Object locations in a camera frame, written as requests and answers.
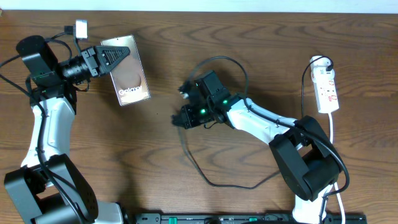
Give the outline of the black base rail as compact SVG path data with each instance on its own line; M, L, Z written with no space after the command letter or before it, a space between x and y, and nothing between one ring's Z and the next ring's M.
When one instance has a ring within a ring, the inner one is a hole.
M265 213L265 214L159 214L142 213L134 217L138 224L289 224L298 223L292 215L287 213Z

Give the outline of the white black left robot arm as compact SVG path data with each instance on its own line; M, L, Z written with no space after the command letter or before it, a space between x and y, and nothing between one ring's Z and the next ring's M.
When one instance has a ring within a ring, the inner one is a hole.
M128 223L119 203L97 200L69 154L79 84L108 74L129 48L93 46L59 62L49 40L32 35L16 50L29 70L22 92L35 119L25 159L4 179L19 215L25 223Z

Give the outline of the white USB charger plug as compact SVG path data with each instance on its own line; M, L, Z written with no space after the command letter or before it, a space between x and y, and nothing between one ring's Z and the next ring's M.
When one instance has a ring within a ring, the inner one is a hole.
M310 59L310 68L314 71L315 68L324 67L327 72L333 70L334 63L330 57L324 55L316 55Z

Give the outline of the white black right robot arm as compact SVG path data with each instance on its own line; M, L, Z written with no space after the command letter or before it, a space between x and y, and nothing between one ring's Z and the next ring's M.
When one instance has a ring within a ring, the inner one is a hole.
M341 172L347 173L320 124L310 116L286 118L256 105L244 94L231 94L210 70L179 87L188 104L172 116L172 124L191 129L210 122L245 131L270 147L279 171L295 194L293 218L300 223L323 223L326 202L338 189Z

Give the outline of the white power strip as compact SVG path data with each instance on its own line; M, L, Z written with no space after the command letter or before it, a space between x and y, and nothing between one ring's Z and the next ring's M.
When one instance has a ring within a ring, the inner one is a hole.
M335 85L335 71L326 71L324 67L311 70L315 98L319 113L328 114L339 109L338 96Z

